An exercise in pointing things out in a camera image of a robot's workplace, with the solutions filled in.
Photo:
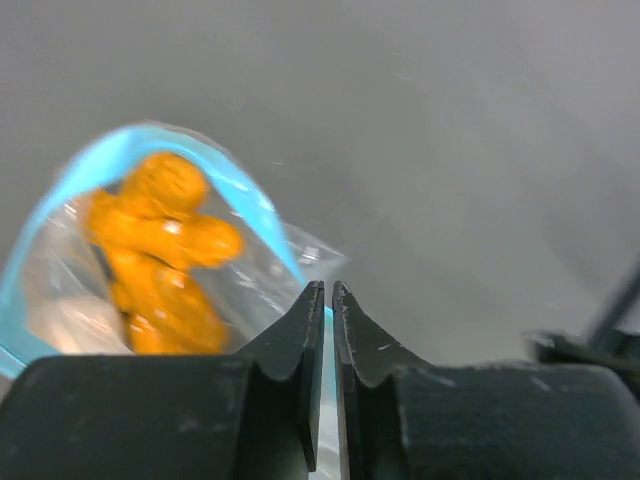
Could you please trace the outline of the blue zip clear bag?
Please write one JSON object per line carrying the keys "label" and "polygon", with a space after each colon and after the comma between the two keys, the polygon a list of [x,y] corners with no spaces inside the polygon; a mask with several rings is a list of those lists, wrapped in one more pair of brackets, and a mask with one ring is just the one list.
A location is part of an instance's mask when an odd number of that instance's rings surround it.
{"label": "blue zip clear bag", "polygon": [[206,137],[94,141],[1,278],[2,477],[337,478],[343,263]]}

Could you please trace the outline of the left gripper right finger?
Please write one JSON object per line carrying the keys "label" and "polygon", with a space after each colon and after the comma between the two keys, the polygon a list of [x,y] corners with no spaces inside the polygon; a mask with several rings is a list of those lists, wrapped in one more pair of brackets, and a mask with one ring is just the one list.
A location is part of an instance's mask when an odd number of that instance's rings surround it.
{"label": "left gripper right finger", "polygon": [[341,477],[408,479],[393,373],[429,363],[372,320],[343,281],[332,310]]}

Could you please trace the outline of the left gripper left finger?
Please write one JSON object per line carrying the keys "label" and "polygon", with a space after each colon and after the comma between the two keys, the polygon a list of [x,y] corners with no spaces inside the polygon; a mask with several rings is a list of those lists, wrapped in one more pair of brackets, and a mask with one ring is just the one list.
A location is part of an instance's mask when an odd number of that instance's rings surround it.
{"label": "left gripper left finger", "polygon": [[240,352],[253,361],[236,446],[236,473],[316,470],[324,346],[324,284]]}

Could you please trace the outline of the orange fake fruit pieces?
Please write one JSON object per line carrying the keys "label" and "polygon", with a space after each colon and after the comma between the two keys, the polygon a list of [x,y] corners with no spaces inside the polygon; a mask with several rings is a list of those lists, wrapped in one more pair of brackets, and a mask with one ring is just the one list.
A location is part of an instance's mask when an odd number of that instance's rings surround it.
{"label": "orange fake fruit pieces", "polygon": [[111,293],[137,354],[220,354],[228,327],[192,277],[244,251],[241,233],[199,209],[210,193],[204,174],[170,152],[147,156],[115,193],[90,196],[84,231],[101,248]]}

